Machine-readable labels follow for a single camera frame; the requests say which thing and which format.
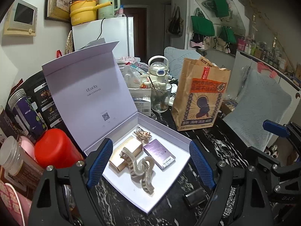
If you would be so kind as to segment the gold framed picture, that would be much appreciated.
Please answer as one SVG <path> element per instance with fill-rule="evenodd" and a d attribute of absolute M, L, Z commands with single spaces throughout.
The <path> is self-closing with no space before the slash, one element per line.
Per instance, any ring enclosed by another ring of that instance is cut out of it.
<path fill-rule="evenodd" d="M 45 0 L 44 18 L 51 21 L 70 23 L 71 0 Z"/>

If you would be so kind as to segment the brown printed paper bag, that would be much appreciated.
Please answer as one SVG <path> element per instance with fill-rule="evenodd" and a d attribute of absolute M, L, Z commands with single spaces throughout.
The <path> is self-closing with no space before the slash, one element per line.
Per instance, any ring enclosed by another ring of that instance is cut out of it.
<path fill-rule="evenodd" d="M 178 131 L 210 128 L 226 95 L 231 71 L 201 56 L 184 58 L 171 114 Z"/>

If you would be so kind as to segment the green electric kettle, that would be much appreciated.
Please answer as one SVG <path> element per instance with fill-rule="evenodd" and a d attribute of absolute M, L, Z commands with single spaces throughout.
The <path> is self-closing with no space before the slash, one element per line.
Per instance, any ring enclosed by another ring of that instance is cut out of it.
<path fill-rule="evenodd" d="M 120 0 L 98 0 L 99 4 L 111 2 L 111 5 L 98 9 L 98 19 L 113 18 L 115 12 L 120 9 Z"/>

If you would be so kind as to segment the black white checkered scrunchie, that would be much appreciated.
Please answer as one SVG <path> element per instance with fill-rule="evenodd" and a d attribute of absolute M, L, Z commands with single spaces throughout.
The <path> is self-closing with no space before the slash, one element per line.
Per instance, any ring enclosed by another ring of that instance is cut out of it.
<path fill-rule="evenodd" d="M 233 211 L 235 199 L 236 199 L 236 188 L 231 187 L 222 218 L 228 218 L 230 216 L 230 214 Z"/>

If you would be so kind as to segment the crystal flower hair clip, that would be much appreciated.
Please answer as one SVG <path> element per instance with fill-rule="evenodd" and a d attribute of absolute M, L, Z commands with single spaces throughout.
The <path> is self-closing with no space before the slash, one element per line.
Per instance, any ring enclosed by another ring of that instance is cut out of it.
<path fill-rule="evenodd" d="M 144 131 L 141 127 L 137 127 L 136 131 L 133 132 L 138 141 L 143 144 L 149 143 L 152 136 L 150 132 Z"/>

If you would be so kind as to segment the white refrigerator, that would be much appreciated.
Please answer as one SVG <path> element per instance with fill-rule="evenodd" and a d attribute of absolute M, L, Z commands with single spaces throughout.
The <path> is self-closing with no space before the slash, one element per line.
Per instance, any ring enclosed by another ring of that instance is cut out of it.
<path fill-rule="evenodd" d="M 113 49 L 115 58 L 134 57 L 134 18 L 116 17 L 79 24 L 72 27 L 75 50 L 103 38 L 106 43 L 117 41 Z"/>

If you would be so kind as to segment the purple label clear jar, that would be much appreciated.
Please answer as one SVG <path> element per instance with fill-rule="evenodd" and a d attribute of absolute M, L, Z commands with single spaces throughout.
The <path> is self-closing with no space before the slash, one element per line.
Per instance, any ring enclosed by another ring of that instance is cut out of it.
<path fill-rule="evenodd" d="M 47 130 L 47 126 L 33 108 L 24 89 L 14 92 L 8 100 L 8 105 L 21 127 L 25 127 L 27 137 L 35 143 Z"/>

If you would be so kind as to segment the red canister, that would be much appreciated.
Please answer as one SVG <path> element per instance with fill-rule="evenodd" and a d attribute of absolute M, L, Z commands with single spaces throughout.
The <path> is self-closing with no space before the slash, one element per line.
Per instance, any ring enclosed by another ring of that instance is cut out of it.
<path fill-rule="evenodd" d="M 60 129 L 47 130 L 35 143 L 34 154 L 42 168 L 49 165 L 56 169 L 67 168 L 84 160 L 69 137 Z"/>

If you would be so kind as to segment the glass cup with straw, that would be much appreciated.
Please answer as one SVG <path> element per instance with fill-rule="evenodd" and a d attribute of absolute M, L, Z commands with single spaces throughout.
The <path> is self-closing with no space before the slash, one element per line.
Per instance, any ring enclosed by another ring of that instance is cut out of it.
<path fill-rule="evenodd" d="M 156 81 L 150 85 L 151 88 L 151 108 L 157 113 L 168 110 L 172 85 L 167 82 Z"/>

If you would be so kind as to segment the gold rectangular box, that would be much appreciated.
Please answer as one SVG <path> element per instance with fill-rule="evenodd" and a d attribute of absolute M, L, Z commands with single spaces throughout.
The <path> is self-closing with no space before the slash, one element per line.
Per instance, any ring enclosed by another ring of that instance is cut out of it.
<path fill-rule="evenodd" d="M 136 158 L 142 152 L 142 143 L 134 136 L 129 136 L 118 146 L 113 148 L 113 153 L 109 159 L 110 165 L 121 172 L 128 164 L 127 160 Z"/>

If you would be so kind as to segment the green tote bag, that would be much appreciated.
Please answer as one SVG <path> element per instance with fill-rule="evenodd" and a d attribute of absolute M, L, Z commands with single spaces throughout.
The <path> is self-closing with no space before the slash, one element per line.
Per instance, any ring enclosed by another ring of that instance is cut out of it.
<path fill-rule="evenodd" d="M 191 16 L 193 33 L 211 37 L 215 35 L 213 23 L 200 16 Z"/>

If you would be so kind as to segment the beige wall intercom panel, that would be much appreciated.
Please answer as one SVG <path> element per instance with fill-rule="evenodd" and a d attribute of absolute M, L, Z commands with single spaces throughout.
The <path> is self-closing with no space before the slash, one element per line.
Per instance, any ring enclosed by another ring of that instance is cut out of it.
<path fill-rule="evenodd" d="M 36 36 L 38 8 L 23 0 L 15 0 L 6 15 L 3 34 Z"/>

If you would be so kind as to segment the light blue towel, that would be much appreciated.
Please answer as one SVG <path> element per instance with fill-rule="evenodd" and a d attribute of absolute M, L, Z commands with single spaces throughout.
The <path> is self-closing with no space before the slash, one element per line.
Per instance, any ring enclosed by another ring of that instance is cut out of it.
<path fill-rule="evenodd" d="M 242 98 L 224 121 L 246 146 L 264 151 L 272 133 L 263 129 L 263 122 L 279 123 L 290 103 L 291 96 L 274 79 L 253 70 Z"/>

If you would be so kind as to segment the lilac open gift box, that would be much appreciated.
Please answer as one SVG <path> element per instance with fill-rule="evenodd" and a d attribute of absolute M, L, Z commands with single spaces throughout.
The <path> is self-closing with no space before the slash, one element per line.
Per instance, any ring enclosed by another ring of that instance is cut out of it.
<path fill-rule="evenodd" d="M 150 213 L 176 181 L 189 160 L 190 139 L 138 112 L 113 55 L 116 42 L 77 50 L 42 66 L 57 110 L 84 153 L 96 150 L 105 138 L 114 147 L 137 127 L 149 131 L 176 160 L 166 169 L 155 166 L 154 192 L 146 193 L 129 170 L 107 164 L 104 178 L 144 213 Z"/>

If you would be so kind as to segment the yellow cooking pot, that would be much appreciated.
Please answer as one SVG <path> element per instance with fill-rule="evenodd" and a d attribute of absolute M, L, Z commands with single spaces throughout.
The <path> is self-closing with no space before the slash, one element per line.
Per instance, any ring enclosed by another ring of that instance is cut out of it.
<path fill-rule="evenodd" d="M 111 2 L 99 4 L 98 0 L 73 0 L 69 3 L 72 26 L 97 20 L 97 11 L 111 5 Z"/>

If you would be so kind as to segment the purple eyes cosmetic box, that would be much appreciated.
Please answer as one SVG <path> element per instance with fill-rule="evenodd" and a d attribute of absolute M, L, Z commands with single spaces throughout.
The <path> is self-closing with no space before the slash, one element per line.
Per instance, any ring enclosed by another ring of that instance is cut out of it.
<path fill-rule="evenodd" d="M 173 162 L 176 161 L 176 157 L 157 139 L 152 140 L 148 144 L 143 146 L 144 151 L 151 156 L 155 163 L 161 170 L 168 168 Z"/>

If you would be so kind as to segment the clear jar brown contents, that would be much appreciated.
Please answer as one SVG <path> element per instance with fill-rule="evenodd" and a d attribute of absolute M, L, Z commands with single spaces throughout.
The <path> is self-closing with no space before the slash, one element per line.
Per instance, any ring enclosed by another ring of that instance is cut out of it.
<path fill-rule="evenodd" d="M 1 166 L 7 173 L 33 190 L 36 190 L 43 174 L 43 168 L 13 136 L 8 137 L 1 146 Z"/>

